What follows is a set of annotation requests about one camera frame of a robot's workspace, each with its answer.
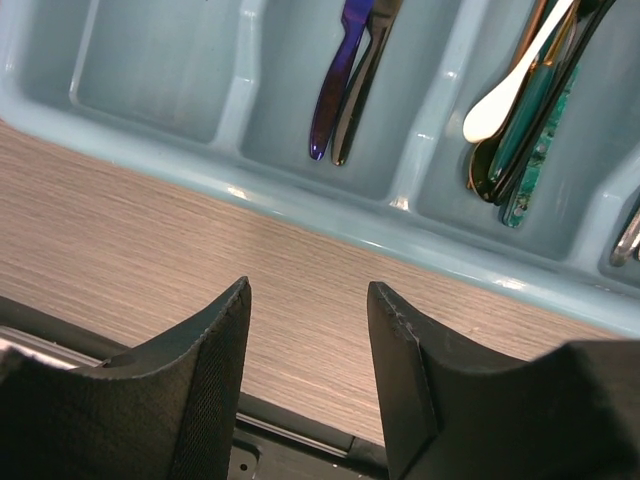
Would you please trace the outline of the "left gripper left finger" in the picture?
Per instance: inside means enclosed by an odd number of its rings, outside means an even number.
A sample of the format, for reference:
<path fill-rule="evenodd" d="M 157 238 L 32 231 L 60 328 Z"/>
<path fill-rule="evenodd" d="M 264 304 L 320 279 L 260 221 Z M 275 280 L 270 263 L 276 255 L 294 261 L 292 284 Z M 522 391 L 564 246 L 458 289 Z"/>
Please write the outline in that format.
<path fill-rule="evenodd" d="M 5 479 L 223 479 L 251 315 L 238 279 L 210 305 L 96 367 L 1 357 Z"/>

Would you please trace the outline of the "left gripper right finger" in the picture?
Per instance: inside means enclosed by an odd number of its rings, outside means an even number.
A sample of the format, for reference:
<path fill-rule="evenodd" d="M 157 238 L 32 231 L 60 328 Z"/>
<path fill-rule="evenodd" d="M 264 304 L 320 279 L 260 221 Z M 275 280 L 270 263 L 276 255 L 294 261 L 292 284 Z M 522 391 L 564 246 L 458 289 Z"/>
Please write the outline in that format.
<path fill-rule="evenodd" d="M 638 477 L 637 341 L 570 341 L 524 361 L 382 282 L 367 318 L 391 478 Z"/>

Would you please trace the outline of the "black spoon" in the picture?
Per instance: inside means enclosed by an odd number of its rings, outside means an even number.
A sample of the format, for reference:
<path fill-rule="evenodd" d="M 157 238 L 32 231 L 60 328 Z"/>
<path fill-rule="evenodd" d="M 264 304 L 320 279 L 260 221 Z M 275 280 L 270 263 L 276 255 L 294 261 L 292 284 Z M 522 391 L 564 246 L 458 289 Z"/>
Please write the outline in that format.
<path fill-rule="evenodd" d="M 544 21 L 556 2 L 548 1 Z M 611 1 L 573 1 L 569 11 L 547 39 L 536 59 L 531 63 L 509 115 L 500 129 L 492 137 L 478 143 L 472 143 L 474 149 L 469 160 L 467 187 L 480 199 L 487 203 L 499 205 L 506 199 L 510 190 L 514 188 L 516 180 L 524 171 L 528 155 L 532 152 L 534 144 L 547 122 L 558 97 L 562 93 L 565 83 L 571 76 L 590 37 L 612 5 Z M 510 165 L 504 170 L 499 180 L 496 183 L 492 183 L 488 179 L 489 167 L 529 80 L 531 69 L 538 62 L 540 53 L 546 47 L 549 48 L 546 60 L 553 60 L 555 67 L 550 88 Z"/>

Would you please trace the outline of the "white ceramic spoon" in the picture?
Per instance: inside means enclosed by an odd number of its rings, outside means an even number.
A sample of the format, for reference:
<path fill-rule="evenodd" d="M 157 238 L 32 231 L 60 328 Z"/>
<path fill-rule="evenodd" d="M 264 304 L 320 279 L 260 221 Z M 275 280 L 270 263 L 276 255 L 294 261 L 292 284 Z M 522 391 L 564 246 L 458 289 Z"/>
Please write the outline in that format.
<path fill-rule="evenodd" d="M 558 0 L 516 66 L 467 113 L 463 136 L 469 143 L 492 137 L 509 115 L 531 63 L 569 11 L 572 0 Z"/>

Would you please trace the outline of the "blue plastic cutlery tray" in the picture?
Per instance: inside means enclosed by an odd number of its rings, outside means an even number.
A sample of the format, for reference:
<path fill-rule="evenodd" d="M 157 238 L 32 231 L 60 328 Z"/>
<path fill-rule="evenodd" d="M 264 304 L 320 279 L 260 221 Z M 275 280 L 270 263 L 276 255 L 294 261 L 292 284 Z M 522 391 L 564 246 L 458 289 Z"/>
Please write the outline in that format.
<path fill-rule="evenodd" d="M 635 1 L 5 1 L 1 117 L 639 333 Z"/>

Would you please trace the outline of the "black knife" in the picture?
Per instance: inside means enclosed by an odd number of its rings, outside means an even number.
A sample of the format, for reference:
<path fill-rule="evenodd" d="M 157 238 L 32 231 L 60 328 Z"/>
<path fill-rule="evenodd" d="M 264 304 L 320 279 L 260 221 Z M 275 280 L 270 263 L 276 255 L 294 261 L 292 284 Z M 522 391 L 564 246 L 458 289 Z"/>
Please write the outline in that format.
<path fill-rule="evenodd" d="M 331 161 L 341 166 L 348 159 L 382 54 L 402 0 L 376 0 L 366 24 L 370 42 L 347 88 L 335 128 Z"/>

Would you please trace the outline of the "purple handled utensil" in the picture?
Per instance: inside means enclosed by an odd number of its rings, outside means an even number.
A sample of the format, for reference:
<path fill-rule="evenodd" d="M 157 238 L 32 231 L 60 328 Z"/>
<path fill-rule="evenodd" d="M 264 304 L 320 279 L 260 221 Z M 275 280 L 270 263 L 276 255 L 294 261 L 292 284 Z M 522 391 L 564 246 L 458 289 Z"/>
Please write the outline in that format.
<path fill-rule="evenodd" d="M 331 139 L 373 3 L 373 0 L 347 0 L 344 3 L 341 14 L 344 37 L 327 70 L 311 122 L 309 155 L 313 160 L 322 159 Z"/>

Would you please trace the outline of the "gold spoon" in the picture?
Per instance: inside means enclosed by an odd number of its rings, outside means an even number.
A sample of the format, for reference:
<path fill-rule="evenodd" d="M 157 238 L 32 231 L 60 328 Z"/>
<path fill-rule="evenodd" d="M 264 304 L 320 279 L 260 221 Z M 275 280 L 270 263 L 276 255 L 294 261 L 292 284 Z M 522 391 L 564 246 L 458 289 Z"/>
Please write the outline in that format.
<path fill-rule="evenodd" d="M 547 9 L 547 0 L 535 0 L 533 6 L 531 7 L 531 11 L 525 23 L 525 27 L 523 32 L 518 40 L 516 45 L 513 58 L 509 65 L 509 69 L 513 69 L 518 62 L 521 60 L 522 56 L 526 52 L 527 48 L 533 41 L 541 23 L 544 21 L 545 11 Z"/>

